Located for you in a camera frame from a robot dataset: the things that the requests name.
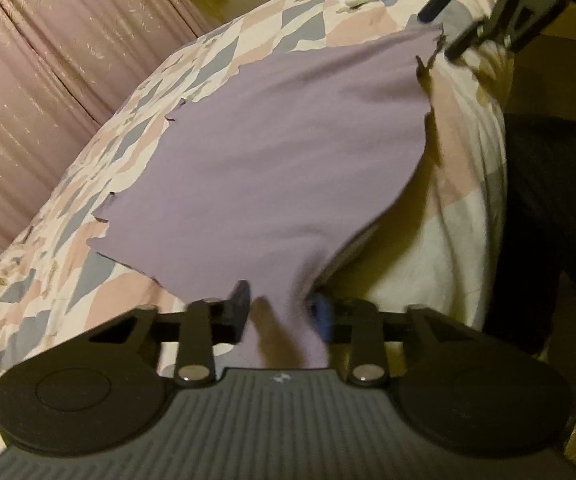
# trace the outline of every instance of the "metal bolt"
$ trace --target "metal bolt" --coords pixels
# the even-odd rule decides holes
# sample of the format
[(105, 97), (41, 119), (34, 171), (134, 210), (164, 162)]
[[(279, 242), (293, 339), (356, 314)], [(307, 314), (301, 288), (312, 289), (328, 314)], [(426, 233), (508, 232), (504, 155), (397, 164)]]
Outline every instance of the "metal bolt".
[(385, 370), (378, 365), (359, 365), (353, 370), (353, 375), (359, 381), (376, 381), (385, 373)]
[(179, 377), (184, 381), (202, 381), (210, 375), (210, 370), (203, 365), (186, 365), (179, 368)]

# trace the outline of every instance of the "small logo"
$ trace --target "small logo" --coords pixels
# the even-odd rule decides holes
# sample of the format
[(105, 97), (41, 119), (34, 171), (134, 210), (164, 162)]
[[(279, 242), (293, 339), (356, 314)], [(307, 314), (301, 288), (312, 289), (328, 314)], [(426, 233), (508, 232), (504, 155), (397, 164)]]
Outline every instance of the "small logo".
[(276, 374), (273, 377), (273, 381), (277, 384), (285, 384), (290, 382), (290, 380), (292, 379), (292, 377), (290, 377), (288, 374), (286, 373), (280, 373), (280, 374)]

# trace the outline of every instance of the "black plastic bracket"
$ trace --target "black plastic bracket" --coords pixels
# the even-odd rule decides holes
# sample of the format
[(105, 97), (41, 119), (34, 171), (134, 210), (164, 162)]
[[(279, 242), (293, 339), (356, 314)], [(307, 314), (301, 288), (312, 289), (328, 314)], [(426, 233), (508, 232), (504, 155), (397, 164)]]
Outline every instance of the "black plastic bracket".
[(225, 301), (195, 301), (178, 321), (174, 380), (182, 388), (206, 386), (216, 380), (212, 346), (241, 340), (250, 311), (250, 286), (239, 282)]
[[(420, 22), (434, 20), (450, 1), (429, 0), (418, 14)], [(564, 9), (565, 0), (497, 0), (490, 17), (474, 22), (446, 47), (446, 58), (455, 60), (487, 40), (519, 52)]]

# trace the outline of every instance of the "black fabric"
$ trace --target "black fabric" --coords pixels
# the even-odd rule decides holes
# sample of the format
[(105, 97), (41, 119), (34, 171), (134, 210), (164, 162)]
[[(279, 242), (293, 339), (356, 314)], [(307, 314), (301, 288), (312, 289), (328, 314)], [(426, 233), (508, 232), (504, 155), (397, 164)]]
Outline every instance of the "black fabric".
[(484, 332), (535, 353), (561, 270), (576, 283), (576, 122), (506, 115), (507, 218)]

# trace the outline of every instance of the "black round disc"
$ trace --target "black round disc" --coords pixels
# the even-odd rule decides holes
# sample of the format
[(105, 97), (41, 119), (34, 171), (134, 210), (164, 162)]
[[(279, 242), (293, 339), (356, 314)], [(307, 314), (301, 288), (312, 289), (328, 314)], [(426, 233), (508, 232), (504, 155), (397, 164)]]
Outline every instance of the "black round disc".
[(161, 412), (164, 383), (120, 347), (74, 358), (39, 355), (7, 371), (0, 379), (4, 441), (39, 454), (76, 456), (144, 431)]
[(504, 344), (441, 343), (397, 386), (408, 421), (442, 446), (499, 456), (547, 446), (571, 406), (549, 366)]

